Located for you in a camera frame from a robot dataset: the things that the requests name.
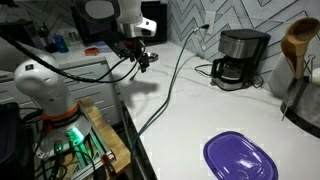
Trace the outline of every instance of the coffee maker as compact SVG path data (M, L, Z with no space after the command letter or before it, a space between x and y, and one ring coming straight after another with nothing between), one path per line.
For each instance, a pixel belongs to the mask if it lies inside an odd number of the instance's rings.
M218 50L223 58L212 64L212 82L226 91L248 88L271 36L252 29L221 32Z

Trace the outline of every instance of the kitchen counter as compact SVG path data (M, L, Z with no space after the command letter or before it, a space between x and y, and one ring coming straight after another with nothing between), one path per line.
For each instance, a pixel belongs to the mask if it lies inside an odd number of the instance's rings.
M139 130L165 101L181 48L166 43L147 47L159 60L146 73L118 83L126 106ZM110 66L118 59L108 55ZM281 99L266 90L220 90L194 71L208 63L188 51L166 111L141 135L143 146L160 180L216 179L203 158L204 144L212 137L237 131L261 147L275 162L279 179L319 179L320 139L288 119L281 121ZM126 62L113 73L124 75L133 65Z

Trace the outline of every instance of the kitchen cabinet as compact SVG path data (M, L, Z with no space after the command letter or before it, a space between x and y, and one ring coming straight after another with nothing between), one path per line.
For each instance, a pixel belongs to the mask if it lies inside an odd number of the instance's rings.
M81 65L78 64L77 66L62 66L62 69L70 74L90 79L99 78L109 70L109 66L105 61L105 58L101 58L101 60L95 62L89 60L87 62L87 64L82 63ZM3 76L2 79L0 79L1 104L17 102L20 107L37 107L30 97L22 94L17 89L12 73L2 73L1 75ZM84 97L90 97L109 124L115 125L121 122L121 114L119 111L120 102L115 91L114 84L85 83L69 78L63 79L72 96L76 100ZM111 75L108 75L102 79L102 81L110 80L112 80ZM20 115L21 117L24 117L27 113L32 111L33 110L21 110Z

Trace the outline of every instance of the purple container lid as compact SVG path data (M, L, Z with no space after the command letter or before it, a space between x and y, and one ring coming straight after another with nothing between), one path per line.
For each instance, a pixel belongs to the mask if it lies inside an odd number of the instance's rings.
M218 179L277 180L272 159L244 135L228 131L210 139L204 158Z

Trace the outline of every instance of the electrical outlet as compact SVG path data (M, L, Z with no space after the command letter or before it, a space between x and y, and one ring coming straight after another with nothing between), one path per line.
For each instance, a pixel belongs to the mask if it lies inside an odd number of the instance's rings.
M215 18L216 18L216 13L215 12L206 11L206 18L204 20L204 24L209 24L210 25L209 29L207 29L205 31L206 33L212 35Z

